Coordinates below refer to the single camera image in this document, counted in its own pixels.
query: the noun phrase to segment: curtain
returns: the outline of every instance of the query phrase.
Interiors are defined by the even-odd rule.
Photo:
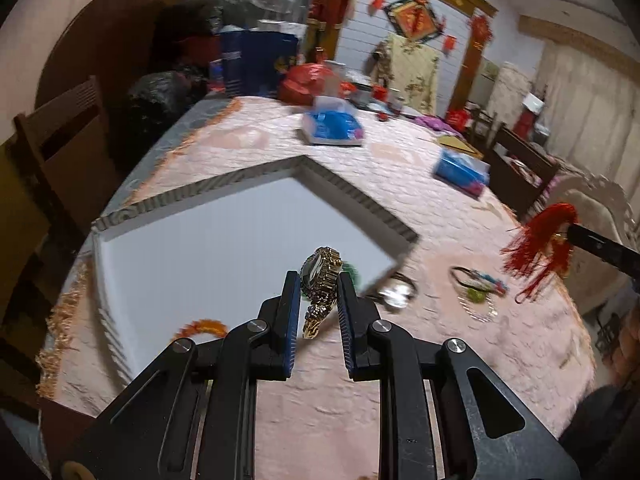
[[[541,120],[550,131],[549,153],[620,184],[638,220],[638,86],[588,54],[547,43],[535,88],[546,89]]]

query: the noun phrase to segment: purple item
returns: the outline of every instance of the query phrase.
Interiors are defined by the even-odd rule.
[[[416,117],[414,119],[414,123],[418,124],[418,126],[424,126],[426,128],[430,128],[435,132],[446,132],[447,134],[456,136],[459,139],[463,139],[462,134],[460,134],[460,132],[454,130],[451,126],[449,126],[445,121],[443,121],[439,117],[434,117],[431,115],[423,115],[421,117]]]

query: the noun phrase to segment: floral cloth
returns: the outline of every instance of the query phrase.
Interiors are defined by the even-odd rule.
[[[496,114],[499,123],[513,128],[522,113],[522,101],[529,93],[531,81],[517,66],[505,63],[495,80],[494,90],[486,107],[489,115]]]
[[[435,115],[440,53],[397,34],[389,34],[376,53],[379,59],[371,79],[386,80],[389,88],[400,91],[407,106],[425,115]]]

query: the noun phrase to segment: table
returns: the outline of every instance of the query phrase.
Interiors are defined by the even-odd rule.
[[[403,120],[380,123],[372,112],[360,112],[367,135],[363,147],[307,146],[296,133],[300,108],[254,97],[238,98],[217,114],[221,106],[210,102],[192,109],[134,170],[110,208],[217,174],[307,154],[420,235],[402,268],[417,283],[418,296],[399,313],[381,309],[382,317],[421,339],[466,340],[554,435],[561,433],[576,403],[593,387],[589,335],[559,282],[536,303],[516,306],[505,300],[489,323],[472,319],[446,297],[439,278],[444,266],[484,262],[497,269],[499,250],[510,241],[516,223],[488,189],[475,200],[432,176],[440,148],[430,130]],[[208,125],[185,132],[187,123],[202,126],[207,115],[213,117]],[[84,249],[88,254],[90,248]],[[69,292],[62,297],[63,307],[70,306],[68,349],[62,352],[57,382],[49,382],[44,393],[97,415],[118,391],[100,343],[91,267],[83,269],[76,265]],[[524,286],[513,278],[507,283],[511,296]],[[256,478],[372,476],[378,469],[378,396],[377,384],[348,379],[337,325],[301,342],[292,378],[258,386]]]

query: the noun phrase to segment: tissue box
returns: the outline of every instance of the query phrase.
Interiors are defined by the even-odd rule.
[[[464,153],[442,150],[434,173],[461,187],[473,196],[480,196],[489,183],[489,165]]]
[[[310,144],[360,146],[364,130],[357,110],[343,99],[318,96],[314,110],[302,116],[302,132]]]

